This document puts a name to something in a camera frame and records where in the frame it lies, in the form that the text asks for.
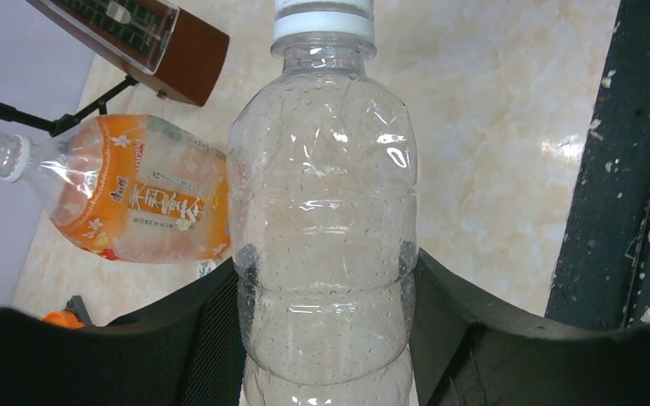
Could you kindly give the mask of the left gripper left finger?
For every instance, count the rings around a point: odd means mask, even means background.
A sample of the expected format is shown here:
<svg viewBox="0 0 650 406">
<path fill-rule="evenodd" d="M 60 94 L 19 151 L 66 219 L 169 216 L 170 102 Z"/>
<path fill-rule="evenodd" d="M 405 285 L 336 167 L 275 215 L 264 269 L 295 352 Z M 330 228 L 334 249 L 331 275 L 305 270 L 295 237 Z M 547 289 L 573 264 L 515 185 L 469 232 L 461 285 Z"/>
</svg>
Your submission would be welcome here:
<svg viewBox="0 0 650 406">
<path fill-rule="evenodd" d="M 245 349 L 232 261 L 106 326 L 0 308 L 0 405 L 236 405 Z"/>
</svg>

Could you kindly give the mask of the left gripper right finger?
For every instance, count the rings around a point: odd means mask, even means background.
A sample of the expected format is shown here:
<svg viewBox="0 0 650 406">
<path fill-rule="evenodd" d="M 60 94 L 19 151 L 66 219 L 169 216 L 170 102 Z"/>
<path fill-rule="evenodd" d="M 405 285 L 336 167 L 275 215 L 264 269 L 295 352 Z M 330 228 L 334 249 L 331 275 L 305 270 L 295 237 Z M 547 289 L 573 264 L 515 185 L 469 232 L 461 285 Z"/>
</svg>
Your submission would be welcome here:
<svg viewBox="0 0 650 406">
<path fill-rule="evenodd" d="M 650 405 L 650 324 L 594 332 L 533 315 L 427 252 L 410 334 L 422 405 Z"/>
</svg>

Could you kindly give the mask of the orange clear plastic bottle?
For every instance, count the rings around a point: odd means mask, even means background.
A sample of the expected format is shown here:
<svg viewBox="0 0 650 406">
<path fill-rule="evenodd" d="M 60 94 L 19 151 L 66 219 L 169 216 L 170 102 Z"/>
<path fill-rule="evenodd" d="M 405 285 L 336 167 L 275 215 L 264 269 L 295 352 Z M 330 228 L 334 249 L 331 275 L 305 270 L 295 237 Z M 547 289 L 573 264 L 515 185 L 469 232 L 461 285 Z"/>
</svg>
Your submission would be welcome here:
<svg viewBox="0 0 650 406">
<path fill-rule="evenodd" d="M 102 115 L 40 144 L 0 133 L 0 179 L 29 184 L 71 244 L 110 261 L 230 252 L 226 156 L 163 118 Z"/>
</svg>

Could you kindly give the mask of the clear bottle blue cap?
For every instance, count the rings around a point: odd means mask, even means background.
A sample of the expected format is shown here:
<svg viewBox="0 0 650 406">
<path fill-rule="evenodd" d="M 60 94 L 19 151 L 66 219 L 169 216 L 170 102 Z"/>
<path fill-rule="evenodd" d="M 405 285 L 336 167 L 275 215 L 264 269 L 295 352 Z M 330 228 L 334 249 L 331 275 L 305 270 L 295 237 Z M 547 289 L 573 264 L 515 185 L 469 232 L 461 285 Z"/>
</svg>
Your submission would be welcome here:
<svg viewBox="0 0 650 406">
<path fill-rule="evenodd" d="M 405 104 L 340 32 L 283 59 L 234 121 L 229 227 L 251 405 L 406 405 L 417 146 Z"/>
</svg>

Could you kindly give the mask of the white blue Pocari cap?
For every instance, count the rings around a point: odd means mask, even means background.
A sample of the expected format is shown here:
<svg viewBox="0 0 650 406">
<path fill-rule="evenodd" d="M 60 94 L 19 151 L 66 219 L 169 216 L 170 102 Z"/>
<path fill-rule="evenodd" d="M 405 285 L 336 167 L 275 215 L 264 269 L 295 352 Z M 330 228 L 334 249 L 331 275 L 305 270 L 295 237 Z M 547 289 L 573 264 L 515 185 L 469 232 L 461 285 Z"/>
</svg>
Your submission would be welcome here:
<svg viewBox="0 0 650 406">
<path fill-rule="evenodd" d="M 309 32 L 357 36 L 374 45 L 374 2 L 369 0 L 278 0 L 273 41 Z"/>
</svg>

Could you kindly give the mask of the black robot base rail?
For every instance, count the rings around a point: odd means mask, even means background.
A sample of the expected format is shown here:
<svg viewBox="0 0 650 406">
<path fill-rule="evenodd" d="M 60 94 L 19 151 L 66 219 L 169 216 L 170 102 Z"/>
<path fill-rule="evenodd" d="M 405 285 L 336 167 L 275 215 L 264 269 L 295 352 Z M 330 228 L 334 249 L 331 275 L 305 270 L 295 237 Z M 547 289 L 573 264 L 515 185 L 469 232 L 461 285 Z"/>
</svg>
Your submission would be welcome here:
<svg viewBox="0 0 650 406">
<path fill-rule="evenodd" d="M 545 315 L 650 322 L 650 1 L 620 3 Z"/>
</svg>

